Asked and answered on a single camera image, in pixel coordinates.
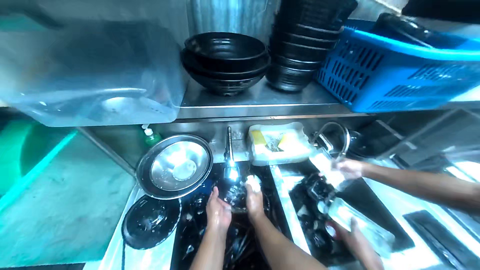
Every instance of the wet hand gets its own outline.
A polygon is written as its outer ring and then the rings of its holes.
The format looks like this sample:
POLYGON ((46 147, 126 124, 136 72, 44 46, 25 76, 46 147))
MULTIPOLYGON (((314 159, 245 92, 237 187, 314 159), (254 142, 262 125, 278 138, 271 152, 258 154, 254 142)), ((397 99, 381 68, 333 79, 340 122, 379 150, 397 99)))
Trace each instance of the wet hand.
POLYGON ((247 187, 247 210, 251 221, 265 215, 264 196, 261 191, 255 192, 250 184, 247 187))
POLYGON ((354 218, 350 220, 350 232, 336 222, 334 222, 334 225, 337 235, 366 269, 384 269, 380 256, 378 256, 368 239, 360 231, 357 221, 354 218))
POLYGON ((357 160, 344 159, 334 164, 345 177, 345 179, 357 179, 362 177, 363 162, 357 160))
POLYGON ((218 198, 218 188, 215 186, 207 203, 207 228, 221 233, 227 233, 232 221, 231 206, 218 198))

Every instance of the green floor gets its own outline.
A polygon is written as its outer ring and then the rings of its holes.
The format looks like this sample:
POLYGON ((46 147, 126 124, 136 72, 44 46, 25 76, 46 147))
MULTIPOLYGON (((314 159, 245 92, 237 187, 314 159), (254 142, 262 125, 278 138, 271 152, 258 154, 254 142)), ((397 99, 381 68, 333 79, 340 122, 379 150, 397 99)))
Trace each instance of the green floor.
POLYGON ((77 134, 0 212, 0 268, 102 259, 133 185, 77 134))

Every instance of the faucet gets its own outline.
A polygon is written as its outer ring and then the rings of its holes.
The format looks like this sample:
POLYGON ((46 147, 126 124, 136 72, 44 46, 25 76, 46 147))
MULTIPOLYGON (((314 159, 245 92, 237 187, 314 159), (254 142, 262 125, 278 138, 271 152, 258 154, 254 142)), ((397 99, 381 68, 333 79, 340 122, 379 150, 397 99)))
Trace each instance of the faucet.
POLYGON ((344 144, 343 144, 342 150, 339 152, 337 158, 335 159, 336 161, 339 161, 343 157, 346 156, 348 148, 350 147, 350 132, 348 131, 348 129, 344 125, 341 125, 341 124, 339 124, 337 122, 334 122, 334 121, 327 122, 326 124, 324 124, 320 128, 320 130, 318 132, 316 132, 313 135, 313 138, 310 140, 310 143, 314 144, 316 142, 316 140, 318 138, 320 138, 325 143, 325 145, 327 147, 326 151, 330 154, 334 150, 334 147, 333 147, 332 143, 330 143, 330 141, 323 135, 323 132, 325 131, 325 129, 327 127, 329 127, 331 125, 339 127, 340 130, 343 132, 344 144))

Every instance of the black dish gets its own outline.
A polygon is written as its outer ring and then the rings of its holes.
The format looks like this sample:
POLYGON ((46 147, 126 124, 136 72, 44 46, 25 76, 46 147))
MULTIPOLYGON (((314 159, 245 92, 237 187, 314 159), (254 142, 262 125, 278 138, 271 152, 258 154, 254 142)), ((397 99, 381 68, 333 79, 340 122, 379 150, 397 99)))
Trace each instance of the black dish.
POLYGON ((306 37, 297 34, 282 32, 276 30, 272 36, 274 40, 285 41, 297 45, 304 45, 315 48, 333 49, 336 44, 336 40, 330 39, 318 39, 313 37, 306 37))
POLYGON ((219 80, 208 78, 199 74, 196 74, 193 71, 187 70, 190 76, 197 81, 201 86, 205 87, 207 90, 221 95, 221 96, 233 96, 239 92, 254 86, 258 83, 265 73, 261 73, 254 78, 244 79, 244 80, 219 80))
POLYGON ((301 70, 314 70, 319 69, 322 65, 322 61, 318 62, 308 62, 308 61, 299 61, 293 60, 278 54, 271 53, 272 63, 279 64, 284 67, 292 69, 301 69, 301 70))
POLYGON ((124 242, 134 249, 149 249, 161 244, 180 220, 180 200, 141 197, 128 210, 122 222, 124 242))
POLYGON ((372 33, 427 48, 455 49, 466 42, 464 38, 432 31, 404 16, 390 13, 378 16, 372 33))
POLYGON ((270 39, 270 50, 274 54, 282 55, 287 58, 299 61, 323 61, 325 60, 328 49, 315 48, 304 45, 297 45, 285 41, 270 39))
POLYGON ((277 23, 303 24, 337 31, 357 5, 355 0, 283 0, 277 23))
POLYGON ((187 49, 183 49, 181 52, 181 61, 185 69, 192 70, 202 76, 220 80, 243 80, 265 73, 268 65, 270 64, 270 56, 268 54, 264 54, 258 58, 258 61, 256 61, 255 65, 251 67, 251 70, 235 73, 218 72, 206 69, 197 61, 195 55, 187 49))
POLYGON ((272 63, 267 71, 268 83, 276 89, 299 92, 312 80, 316 70, 298 70, 272 63))
POLYGON ((249 71, 257 59, 267 53, 260 40, 228 32, 194 35, 185 41, 185 48, 195 54, 205 68, 220 72, 249 71))
POLYGON ((343 32, 344 29, 342 26, 340 30, 332 31, 302 24, 276 25, 275 28, 283 32, 293 33, 300 36, 327 40, 337 40, 338 36, 343 32))

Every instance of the blue plastic basket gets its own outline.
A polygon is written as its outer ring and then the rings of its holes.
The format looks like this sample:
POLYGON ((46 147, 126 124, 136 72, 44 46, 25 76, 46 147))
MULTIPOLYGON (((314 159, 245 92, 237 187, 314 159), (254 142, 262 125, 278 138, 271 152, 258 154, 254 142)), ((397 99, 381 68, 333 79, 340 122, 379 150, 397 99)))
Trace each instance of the blue plastic basket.
POLYGON ((317 81, 354 112, 434 109, 480 84, 480 42, 431 49, 366 31, 351 20, 317 81))

